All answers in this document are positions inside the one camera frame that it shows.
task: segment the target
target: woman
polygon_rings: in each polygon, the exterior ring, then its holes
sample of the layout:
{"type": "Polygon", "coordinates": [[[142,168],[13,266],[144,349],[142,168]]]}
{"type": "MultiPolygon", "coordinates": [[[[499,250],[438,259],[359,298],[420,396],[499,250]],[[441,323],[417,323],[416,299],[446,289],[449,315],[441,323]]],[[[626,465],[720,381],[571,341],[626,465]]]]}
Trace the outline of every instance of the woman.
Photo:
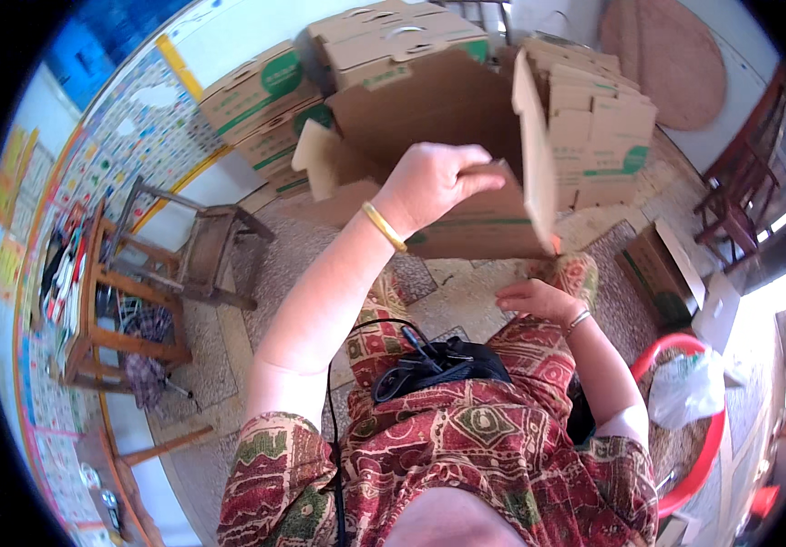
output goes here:
{"type": "MultiPolygon", "coordinates": [[[[499,176],[458,176],[490,160],[478,146],[412,146],[372,205],[407,239],[469,196],[501,188],[499,176]]],[[[342,342],[357,385],[341,442],[344,544],[653,543],[647,412],[590,317],[592,259],[558,261],[555,287],[528,279],[497,293],[499,308],[518,315],[487,345],[513,383],[446,382],[374,405],[372,382],[412,348],[391,323],[349,333],[354,321],[406,318],[395,279],[381,273],[394,240],[360,211],[283,301],[248,373],[220,544],[338,543],[337,469],[318,429],[342,342]],[[566,435],[576,363],[597,423],[577,448],[566,435]]]]}

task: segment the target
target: black bag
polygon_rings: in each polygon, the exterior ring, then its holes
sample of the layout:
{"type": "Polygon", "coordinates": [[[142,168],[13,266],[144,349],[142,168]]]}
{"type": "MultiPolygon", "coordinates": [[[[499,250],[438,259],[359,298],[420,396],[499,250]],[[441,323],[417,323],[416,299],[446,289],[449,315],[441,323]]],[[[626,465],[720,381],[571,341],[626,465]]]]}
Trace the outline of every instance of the black bag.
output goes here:
{"type": "Polygon", "coordinates": [[[375,404],[455,380],[481,378],[511,383],[502,360],[484,344],[463,342],[458,336],[424,346],[416,340],[409,341],[417,351],[401,356],[396,366],[375,380],[372,386],[375,404]]]}

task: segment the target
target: white plastic bag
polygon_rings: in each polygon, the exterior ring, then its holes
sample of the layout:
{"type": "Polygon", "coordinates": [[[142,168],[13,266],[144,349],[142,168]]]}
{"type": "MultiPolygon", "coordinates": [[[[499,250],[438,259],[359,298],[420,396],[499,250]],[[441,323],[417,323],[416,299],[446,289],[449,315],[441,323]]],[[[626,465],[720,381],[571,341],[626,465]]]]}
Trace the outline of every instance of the white plastic bag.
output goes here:
{"type": "Polygon", "coordinates": [[[709,350],[658,366],[648,393],[648,416],[666,429],[681,429],[724,409],[724,361],[709,350]]]}

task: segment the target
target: patterned dress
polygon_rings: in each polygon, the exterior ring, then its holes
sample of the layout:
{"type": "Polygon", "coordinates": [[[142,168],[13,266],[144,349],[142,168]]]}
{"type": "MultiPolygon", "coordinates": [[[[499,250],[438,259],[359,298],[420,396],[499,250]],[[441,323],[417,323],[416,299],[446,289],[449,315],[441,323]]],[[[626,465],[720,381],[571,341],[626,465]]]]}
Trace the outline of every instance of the patterned dress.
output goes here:
{"type": "MultiPolygon", "coordinates": [[[[596,264],[563,257],[550,282],[592,308],[596,264]]],[[[385,270],[358,322],[407,319],[385,270]]],[[[389,323],[346,340],[356,388],[341,441],[347,544],[380,545],[408,503],[431,487],[462,488],[528,545],[649,545],[657,533],[651,460],[637,442],[566,434],[575,363],[561,329],[513,320],[488,342],[512,384],[448,382],[375,406],[377,378],[411,351],[389,323]]],[[[220,545],[334,545],[336,467],[330,445],[300,416],[268,412],[241,429],[223,495],[220,545]]]]}

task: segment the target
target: silver bracelet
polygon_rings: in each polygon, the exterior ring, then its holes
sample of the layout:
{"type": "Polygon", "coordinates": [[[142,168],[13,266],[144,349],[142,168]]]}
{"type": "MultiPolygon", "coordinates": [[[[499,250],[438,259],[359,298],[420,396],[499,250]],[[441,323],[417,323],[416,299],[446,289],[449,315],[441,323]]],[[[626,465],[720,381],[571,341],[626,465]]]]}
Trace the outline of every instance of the silver bracelet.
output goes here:
{"type": "Polygon", "coordinates": [[[584,312],[579,313],[578,317],[576,317],[575,320],[570,323],[569,330],[566,331],[566,334],[563,338],[569,338],[570,334],[572,334],[572,331],[575,330],[576,326],[578,326],[578,323],[581,323],[582,321],[586,320],[590,316],[591,316],[590,310],[584,310],[584,312]]]}

